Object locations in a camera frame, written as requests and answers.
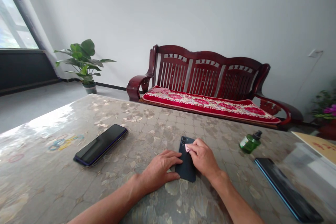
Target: red cushion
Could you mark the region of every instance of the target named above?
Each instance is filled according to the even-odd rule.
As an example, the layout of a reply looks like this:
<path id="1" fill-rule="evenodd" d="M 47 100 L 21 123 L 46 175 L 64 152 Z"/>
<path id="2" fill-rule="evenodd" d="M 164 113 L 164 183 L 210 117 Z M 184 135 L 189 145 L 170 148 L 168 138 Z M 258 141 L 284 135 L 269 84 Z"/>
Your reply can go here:
<path id="1" fill-rule="evenodd" d="M 142 97 L 145 101 L 188 109 L 204 114 L 220 115 L 255 122 L 278 124 L 281 121 L 257 107 L 251 100 L 232 101 L 172 90 L 150 90 Z"/>

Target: plant pot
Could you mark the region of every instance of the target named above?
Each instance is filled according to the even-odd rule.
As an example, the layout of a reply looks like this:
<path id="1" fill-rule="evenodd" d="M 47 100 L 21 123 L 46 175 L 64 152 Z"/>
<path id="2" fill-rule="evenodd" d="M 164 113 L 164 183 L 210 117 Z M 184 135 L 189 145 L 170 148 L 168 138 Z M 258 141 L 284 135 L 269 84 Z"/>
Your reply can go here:
<path id="1" fill-rule="evenodd" d="M 89 95 L 91 93 L 93 94 L 97 94 L 97 87 L 96 87 L 96 83 L 92 83 L 92 84 L 89 84 L 89 85 L 84 85 L 83 84 L 83 87 L 85 88 L 86 90 L 86 93 Z"/>
<path id="2" fill-rule="evenodd" d="M 329 124 L 322 126 L 318 130 L 320 132 L 317 135 L 318 137 L 336 141 L 336 119 L 332 120 Z"/>

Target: smartphone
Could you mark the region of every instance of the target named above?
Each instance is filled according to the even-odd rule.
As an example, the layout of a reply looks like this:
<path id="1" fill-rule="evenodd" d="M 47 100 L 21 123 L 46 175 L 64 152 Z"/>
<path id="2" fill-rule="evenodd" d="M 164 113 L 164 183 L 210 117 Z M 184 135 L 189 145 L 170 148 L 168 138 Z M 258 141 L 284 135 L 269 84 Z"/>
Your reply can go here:
<path id="1" fill-rule="evenodd" d="M 195 140 L 188 137 L 181 137 L 179 152 L 182 153 L 180 159 L 183 160 L 182 164 L 177 164 L 175 166 L 175 172 L 177 172 L 182 179 L 188 180 L 190 182 L 196 181 L 196 168 L 194 166 L 191 155 L 185 150 L 186 144 L 192 144 Z"/>
<path id="2" fill-rule="evenodd" d="M 302 223 L 323 221 L 322 216 L 301 196 L 271 159 L 258 157 L 254 161 L 298 221 Z"/>
<path id="3" fill-rule="evenodd" d="M 93 166 L 99 162 L 126 134 L 128 130 L 118 124 L 112 125 L 95 140 L 76 153 L 74 161 Z"/>

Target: floor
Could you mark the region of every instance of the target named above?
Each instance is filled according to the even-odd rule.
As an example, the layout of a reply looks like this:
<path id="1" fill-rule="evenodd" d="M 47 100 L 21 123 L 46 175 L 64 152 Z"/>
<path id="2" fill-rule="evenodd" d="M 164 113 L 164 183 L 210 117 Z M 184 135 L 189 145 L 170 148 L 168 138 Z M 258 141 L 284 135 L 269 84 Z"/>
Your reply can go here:
<path id="1" fill-rule="evenodd" d="M 97 86 L 97 94 L 128 100 L 126 91 Z M 79 82 L 60 82 L 0 97 L 0 133 L 86 96 Z"/>

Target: wooden bench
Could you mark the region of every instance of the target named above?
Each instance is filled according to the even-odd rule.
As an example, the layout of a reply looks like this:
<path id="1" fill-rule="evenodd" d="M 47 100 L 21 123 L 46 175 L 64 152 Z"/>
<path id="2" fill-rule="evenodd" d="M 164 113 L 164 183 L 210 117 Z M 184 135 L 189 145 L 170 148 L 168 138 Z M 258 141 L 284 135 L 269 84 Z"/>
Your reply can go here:
<path id="1" fill-rule="evenodd" d="M 261 64 L 251 58 L 226 58 L 211 51 L 191 52 L 177 45 L 160 47 L 155 45 L 150 50 L 147 73 L 133 77 L 127 85 L 127 93 L 130 101 L 157 105 L 140 98 L 140 86 L 143 92 L 146 93 L 149 81 L 152 80 L 152 87 L 158 85 L 172 91 L 194 95 L 233 101 L 252 100 L 257 97 L 262 100 L 262 108 L 266 112 L 270 114 L 273 112 L 274 115 L 274 113 L 276 114 L 280 109 L 283 109 L 287 117 L 277 125 L 252 124 L 277 128 L 289 122 L 301 122 L 303 116 L 295 107 L 267 98 L 262 94 L 262 86 L 270 68 L 269 64 Z M 174 108 L 169 105 L 161 104 L 159 106 L 189 111 L 188 109 Z M 244 119 L 233 120 L 246 122 Z"/>

